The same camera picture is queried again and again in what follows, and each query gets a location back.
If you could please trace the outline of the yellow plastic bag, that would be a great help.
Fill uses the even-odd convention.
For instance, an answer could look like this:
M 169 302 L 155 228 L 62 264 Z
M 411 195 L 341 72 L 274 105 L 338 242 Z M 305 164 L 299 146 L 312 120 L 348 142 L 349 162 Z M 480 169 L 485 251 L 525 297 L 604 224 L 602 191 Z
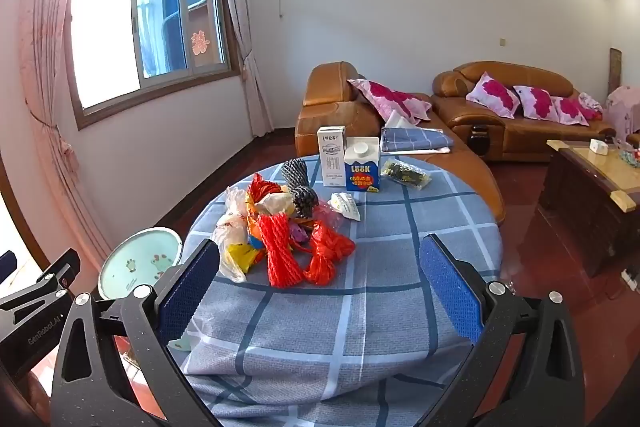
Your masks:
M 227 249 L 227 255 L 232 265 L 245 275 L 253 265 L 262 260 L 264 252 L 250 244 L 231 244 Z

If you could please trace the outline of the white plastic bag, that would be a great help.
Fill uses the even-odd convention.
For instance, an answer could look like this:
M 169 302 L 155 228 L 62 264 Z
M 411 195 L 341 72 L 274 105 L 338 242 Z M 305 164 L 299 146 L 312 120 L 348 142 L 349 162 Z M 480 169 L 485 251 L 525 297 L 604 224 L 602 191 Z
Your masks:
M 247 243 L 246 191 L 239 187 L 228 187 L 224 194 L 226 211 L 218 219 L 210 238 L 218 246 L 220 254 L 219 273 L 234 283 L 246 281 L 239 263 L 229 254 L 229 247 Z

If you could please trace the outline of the red foam net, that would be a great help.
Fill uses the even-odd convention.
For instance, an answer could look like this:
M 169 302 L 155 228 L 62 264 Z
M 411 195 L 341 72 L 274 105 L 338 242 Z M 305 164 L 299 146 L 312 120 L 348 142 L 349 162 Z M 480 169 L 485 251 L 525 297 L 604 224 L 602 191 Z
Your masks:
M 299 284 L 304 276 L 291 248 L 288 216 L 259 215 L 257 219 L 260 237 L 267 251 L 268 279 L 272 287 L 289 288 Z

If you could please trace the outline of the small red wrapper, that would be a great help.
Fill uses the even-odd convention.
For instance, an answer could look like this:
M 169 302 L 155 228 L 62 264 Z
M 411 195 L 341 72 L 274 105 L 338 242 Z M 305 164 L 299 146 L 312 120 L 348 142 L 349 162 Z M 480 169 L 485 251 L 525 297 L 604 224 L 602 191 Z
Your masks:
M 257 204 L 269 194 L 282 193 L 282 187 L 276 182 L 266 180 L 260 173 L 256 172 L 250 180 L 246 191 L 252 202 Z

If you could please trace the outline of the black foam net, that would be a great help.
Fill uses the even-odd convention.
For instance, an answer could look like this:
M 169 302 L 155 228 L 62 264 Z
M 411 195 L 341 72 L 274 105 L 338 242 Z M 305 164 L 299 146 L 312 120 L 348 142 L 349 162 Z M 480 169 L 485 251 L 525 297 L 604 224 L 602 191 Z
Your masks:
M 297 217 L 311 219 L 319 199 L 309 183 L 306 162 L 300 158 L 289 159 L 282 164 L 281 171 L 285 185 L 292 194 Z

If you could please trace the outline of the yellow sponge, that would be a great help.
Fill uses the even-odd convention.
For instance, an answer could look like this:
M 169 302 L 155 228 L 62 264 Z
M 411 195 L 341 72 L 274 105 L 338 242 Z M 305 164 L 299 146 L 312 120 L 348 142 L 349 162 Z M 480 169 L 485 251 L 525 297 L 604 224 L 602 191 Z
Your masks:
M 267 194 L 259 202 L 256 202 L 255 208 L 260 215 L 266 216 L 274 216 L 278 213 L 293 216 L 296 211 L 290 192 Z

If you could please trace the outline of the pale yellow plastic wrapper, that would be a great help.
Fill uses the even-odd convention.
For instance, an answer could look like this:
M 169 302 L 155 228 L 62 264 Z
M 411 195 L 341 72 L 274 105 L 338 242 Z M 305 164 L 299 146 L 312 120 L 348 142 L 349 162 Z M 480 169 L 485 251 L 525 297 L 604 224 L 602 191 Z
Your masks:
M 350 193 L 334 193 L 329 199 L 329 206 L 342 217 L 359 222 L 360 211 L 354 196 Z

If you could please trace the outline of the light blue trash bin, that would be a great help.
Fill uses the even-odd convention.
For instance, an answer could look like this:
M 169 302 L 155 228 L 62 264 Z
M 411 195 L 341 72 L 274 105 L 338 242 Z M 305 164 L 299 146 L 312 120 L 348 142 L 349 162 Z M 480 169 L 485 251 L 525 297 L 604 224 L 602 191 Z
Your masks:
M 153 286 L 181 258 L 182 239 L 168 228 L 146 229 L 125 239 L 104 261 L 98 291 L 105 300 L 127 297 L 137 286 Z

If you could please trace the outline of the blue plaid tablecloth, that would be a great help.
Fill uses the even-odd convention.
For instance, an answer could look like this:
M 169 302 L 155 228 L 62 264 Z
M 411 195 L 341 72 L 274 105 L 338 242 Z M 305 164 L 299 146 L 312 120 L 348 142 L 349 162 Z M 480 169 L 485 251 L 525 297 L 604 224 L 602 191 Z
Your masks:
M 359 193 L 356 245 L 328 286 L 272 287 L 263 265 L 243 283 L 216 277 L 174 357 L 226 426 L 412 426 L 470 351 L 420 268 L 437 235 L 486 280 L 500 272 L 494 215 L 453 173 L 428 167 L 422 190 L 383 180 Z

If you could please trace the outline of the wooden coffee table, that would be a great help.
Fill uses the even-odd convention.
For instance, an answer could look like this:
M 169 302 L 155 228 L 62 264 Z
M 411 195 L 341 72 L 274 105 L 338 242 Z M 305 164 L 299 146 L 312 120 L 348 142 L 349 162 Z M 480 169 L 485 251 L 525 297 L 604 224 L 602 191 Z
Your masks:
M 587 142 L 549 140 L 550 164 L 539 197 L 582 248 L 582 266 L 595 277 L 610 260 L 639 250 L 639 169 L 612 147 L 594 153 Z

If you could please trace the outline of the white box on coffee table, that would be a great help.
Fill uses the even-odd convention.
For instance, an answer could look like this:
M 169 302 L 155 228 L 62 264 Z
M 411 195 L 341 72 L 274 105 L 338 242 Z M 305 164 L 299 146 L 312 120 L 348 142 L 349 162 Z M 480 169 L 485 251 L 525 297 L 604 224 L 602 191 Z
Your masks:
M 608 143 L 598 139 L 591 139 L 589 142 L 589 150 L 593 154 L 606 156 L 608 155 Z

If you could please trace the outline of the brown leather sofa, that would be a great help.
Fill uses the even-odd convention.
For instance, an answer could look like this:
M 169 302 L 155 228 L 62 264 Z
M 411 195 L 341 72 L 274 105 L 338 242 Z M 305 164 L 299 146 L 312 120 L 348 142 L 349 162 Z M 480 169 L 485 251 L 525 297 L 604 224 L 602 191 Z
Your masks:
M 606 140 L 615 136 L 614 128 L 600 119 L 569 126 L 527 118 L 522 108 L 515 111 L 512 119 L 500 117 L 466 98 L 483 74 L 508 89 L 541 88 L 574 101 L 578 92 L 570 80 L 556 72 L 514 63 L 471 62 L 438 74 L 433 80 L 435 113 L 476 155 L 486 160 L 547 161 L 551 154 L 549 140 Z

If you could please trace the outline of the seaweed snack packet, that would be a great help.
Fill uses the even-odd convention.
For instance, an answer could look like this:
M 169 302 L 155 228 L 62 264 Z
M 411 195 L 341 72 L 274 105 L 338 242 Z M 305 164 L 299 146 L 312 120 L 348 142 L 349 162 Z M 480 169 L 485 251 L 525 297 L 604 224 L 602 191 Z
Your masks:
M 416 190 L 423 190 L 431 182 L 431 176 L 425 170 L 399 159 L 386 160 L 381 176 Z

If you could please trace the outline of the pink floral pillow right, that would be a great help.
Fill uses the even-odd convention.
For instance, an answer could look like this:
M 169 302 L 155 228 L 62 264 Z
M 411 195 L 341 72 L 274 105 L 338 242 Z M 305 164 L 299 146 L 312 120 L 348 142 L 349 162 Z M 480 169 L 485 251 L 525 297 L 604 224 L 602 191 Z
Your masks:
M 588 127 L 588 120 L 580 109 L 580 104 L 576 98 L 561 98 L 554 96 L 552 103 L 558 116 L 558 123 L 564 126 Z

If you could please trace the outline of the pink floral pillow middle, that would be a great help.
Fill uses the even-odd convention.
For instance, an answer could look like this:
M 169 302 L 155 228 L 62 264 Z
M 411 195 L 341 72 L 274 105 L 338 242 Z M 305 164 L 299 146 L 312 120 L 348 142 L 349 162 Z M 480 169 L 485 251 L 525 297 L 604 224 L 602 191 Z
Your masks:
M 527 119 L 558 122 L 553 100 L 548 91 L 527 86 L 515 86 L 514 90 L 521 101 L 523 115 Z

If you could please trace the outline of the pink floral pillow left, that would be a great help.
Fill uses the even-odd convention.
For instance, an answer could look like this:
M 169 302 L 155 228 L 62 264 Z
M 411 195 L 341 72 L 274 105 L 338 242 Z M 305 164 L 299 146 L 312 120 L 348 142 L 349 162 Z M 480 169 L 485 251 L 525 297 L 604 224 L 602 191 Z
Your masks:
M 465 100 L 489 109 L 498 117 L 513 119 L 520 107 L 518 97 L 498 80 L 484 72 Z

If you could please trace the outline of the folded blue plaid cloth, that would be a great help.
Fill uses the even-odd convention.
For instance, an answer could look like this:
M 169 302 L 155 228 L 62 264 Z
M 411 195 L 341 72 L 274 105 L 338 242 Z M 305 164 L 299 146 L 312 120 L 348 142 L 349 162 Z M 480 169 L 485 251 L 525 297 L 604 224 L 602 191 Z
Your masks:
M 454 145 L 454 140 L 444 132 L 425 128 L 384 128 L 381 150 L 384 153 L 440 150 Z

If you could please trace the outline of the blue Look juice carton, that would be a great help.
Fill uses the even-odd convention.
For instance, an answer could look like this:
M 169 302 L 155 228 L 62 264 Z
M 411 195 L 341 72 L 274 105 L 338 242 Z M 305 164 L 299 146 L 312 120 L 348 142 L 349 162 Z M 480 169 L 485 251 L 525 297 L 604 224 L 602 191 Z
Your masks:
M 380 140 L 377 136 L 349 136 L 344 165 L 348 191 L 380 191 Z

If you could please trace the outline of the white milk carton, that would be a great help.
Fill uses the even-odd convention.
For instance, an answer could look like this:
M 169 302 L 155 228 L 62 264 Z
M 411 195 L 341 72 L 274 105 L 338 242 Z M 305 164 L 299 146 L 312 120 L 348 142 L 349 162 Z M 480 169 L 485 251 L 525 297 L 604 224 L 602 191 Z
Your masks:
M 324 126 L 317 131 L 319 156 L 322 168 L 322 179 L 326 186 L 344 187 L 345 172 L 345 140 L 344 126 Z

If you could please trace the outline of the pink curtain left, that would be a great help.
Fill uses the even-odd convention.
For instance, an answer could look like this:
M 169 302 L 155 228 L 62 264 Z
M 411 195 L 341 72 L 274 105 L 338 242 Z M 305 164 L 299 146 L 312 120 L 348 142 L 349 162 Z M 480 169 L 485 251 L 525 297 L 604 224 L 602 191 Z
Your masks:
M 75 151 L 58 129 L 55 117 L 56 84 L 66 74 L 63 32 L 67 1 L 21 0 L 21 82 L 44 177 L 80 253 L 98 267 L 111 247 L 79 181 Z

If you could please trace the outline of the pink curtain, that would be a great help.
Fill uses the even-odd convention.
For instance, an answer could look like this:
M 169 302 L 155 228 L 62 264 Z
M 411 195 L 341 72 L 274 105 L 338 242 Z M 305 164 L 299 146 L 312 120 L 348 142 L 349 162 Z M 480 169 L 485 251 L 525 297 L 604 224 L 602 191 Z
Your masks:
M 254 136 L 264 136 L 273 132 L 273 124 L 254 54 L 250 27 L 250 0 L 227 0 L 227 2 L 239 50 L 250 131 Z
M 79 181 L 75 151 L 58 129 L 55 117 L 56 84 L 66 74 L 63 32 L 67 1 L 21 0 L 21 82 L 44 177 L 80 253 L 98 267 L 111 247 Z

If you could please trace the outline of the pink curtain right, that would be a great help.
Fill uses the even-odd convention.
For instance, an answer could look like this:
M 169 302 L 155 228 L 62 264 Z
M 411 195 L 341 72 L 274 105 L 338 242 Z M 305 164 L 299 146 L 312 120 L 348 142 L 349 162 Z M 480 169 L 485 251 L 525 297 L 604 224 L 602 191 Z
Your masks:
M 273 132 L 273 124 L 254 54 L 250 27 L 250 0 L 227 0 L 227 2 L 239 50 L 250 131 L 254 136 L 264 136 Z

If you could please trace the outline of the window with brown frame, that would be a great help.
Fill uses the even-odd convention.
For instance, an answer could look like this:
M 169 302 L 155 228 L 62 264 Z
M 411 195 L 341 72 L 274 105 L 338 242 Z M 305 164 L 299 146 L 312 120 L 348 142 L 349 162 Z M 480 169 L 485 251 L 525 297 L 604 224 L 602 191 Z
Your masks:
M 227 0 L 68 0 L 65 45 L 80 129 L 240 71 Z

